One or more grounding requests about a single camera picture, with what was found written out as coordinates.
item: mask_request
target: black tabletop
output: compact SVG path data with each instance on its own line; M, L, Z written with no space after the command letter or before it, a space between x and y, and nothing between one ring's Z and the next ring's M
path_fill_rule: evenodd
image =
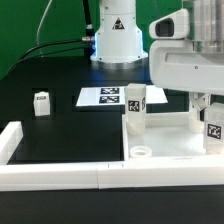
M24 139L9 164L120 161L124 106L76 107L82 87L150 83L148 67L92 68L82 57L35 59L0 82L0 120L22 121ZM35 117L34 94L50 94L51 115Z
M9 164L123 159L124 106L76 107L82 87L151 84L148 65L94 69L83 57L39 58L19 64L0 81L0 131L22 121L24 139ZM51 116L36 118L33 97L48 91ZM165 90L168 104L147 111L188 110L188 95ZM0 223L221 224L223 186L1 192Z

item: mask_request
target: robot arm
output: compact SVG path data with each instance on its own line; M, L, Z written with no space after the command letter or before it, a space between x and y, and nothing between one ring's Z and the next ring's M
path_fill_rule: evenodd
M221 2L184 0L183 9L150 25L150 35L157 39L150 49L150 73L155 85L224 95Z

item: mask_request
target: small white block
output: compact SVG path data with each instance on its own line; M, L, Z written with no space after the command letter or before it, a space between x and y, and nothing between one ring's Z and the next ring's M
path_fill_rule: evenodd
M145 132L146 85L130 83L125 89L125 113L130 135Z
M48 92L40 92L34 95L35 116L50 115L50 99Z
M205 110L204 148L207 154L224 154L224 104Z

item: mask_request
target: white cylinder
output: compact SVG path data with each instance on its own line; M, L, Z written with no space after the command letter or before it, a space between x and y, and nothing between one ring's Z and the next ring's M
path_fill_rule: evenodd
M136 0L100 0L100 28L95 44L93 62L131 63L148 56L136 25Z

